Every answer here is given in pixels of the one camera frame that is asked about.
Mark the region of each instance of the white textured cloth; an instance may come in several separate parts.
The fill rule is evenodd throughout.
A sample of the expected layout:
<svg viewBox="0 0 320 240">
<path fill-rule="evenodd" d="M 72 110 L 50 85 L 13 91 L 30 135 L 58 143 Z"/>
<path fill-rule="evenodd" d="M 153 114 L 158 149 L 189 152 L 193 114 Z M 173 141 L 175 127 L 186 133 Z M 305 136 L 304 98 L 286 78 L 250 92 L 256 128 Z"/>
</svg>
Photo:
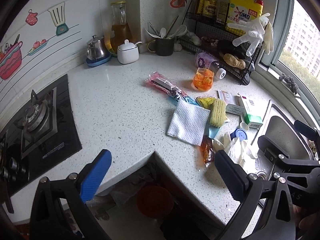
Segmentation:
<svg viewBox="0 0 320 240">
<path fill-rule="evenodd" d="M 167 134 L 194 145 L 201 145 L 210 110 L 180 99 Z"/>
</svg>

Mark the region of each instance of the yellow sponge packaging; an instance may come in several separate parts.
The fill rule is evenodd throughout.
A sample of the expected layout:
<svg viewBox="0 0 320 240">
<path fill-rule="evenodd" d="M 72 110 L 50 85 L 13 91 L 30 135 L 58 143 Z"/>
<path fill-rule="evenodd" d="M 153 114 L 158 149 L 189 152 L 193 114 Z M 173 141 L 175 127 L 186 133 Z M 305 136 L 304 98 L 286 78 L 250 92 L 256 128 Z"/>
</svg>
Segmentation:
<svg viewBox="0 0 320 240">
<path fill-rule="evenodd" d="M 216 99 L 211 106 L 210 124 L 220 128 L 226 116 L 226 103 L 221 99 Z"/>
</svg>

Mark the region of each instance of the blue bottle cap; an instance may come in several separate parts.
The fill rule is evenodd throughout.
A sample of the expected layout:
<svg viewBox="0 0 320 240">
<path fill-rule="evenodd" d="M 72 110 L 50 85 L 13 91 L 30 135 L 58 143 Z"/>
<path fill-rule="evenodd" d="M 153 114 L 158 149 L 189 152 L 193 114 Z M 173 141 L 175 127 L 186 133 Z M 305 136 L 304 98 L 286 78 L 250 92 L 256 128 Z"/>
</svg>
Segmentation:
<svg viewBox="0 0 320 240">
<path fill-rule="evenodd" d="M 235 129 L 234 132 L 230 134 L 231 140 L 235 137 L 239 137 L 240 141 L 248 139 L 247 133 L 240 128 Z"/>
</svg>

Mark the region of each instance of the gas stove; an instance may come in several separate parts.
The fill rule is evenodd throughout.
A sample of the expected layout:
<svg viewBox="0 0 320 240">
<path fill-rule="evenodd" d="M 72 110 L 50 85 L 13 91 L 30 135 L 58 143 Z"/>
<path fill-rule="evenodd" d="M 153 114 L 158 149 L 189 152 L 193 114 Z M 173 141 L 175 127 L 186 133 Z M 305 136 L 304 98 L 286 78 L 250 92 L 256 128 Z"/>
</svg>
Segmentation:
<svg viewBox="0 0 320 240">
<path fill-rule="evenodd" d="M 32 91 L 0 133 L 0 179 L 12 196 L 81 149 L 64 75 L 39 93 Z"/>
</svg>

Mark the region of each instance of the window sill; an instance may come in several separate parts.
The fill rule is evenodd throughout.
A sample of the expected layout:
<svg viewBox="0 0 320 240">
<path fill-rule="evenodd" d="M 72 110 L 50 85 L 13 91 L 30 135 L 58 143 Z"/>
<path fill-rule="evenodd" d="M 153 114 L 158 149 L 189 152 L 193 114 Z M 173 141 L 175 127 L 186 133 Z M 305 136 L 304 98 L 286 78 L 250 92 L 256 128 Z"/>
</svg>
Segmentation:
<svg viewBox="0 0 320 240">
<path fill-rule="evenodd" d="M 279 80 L 279 74 L 261 64 L 257 64 L 255 72 L 252 72 L 252 78 L 262 87 L 268 90 L 296 119 L 307 123 L 310 127 L 320 129 L 316 118 L 308 107 L 301 100 L 304 95 L 299 91 L 298 96 L 294 96 L 292 91 Z"/>
</svg>

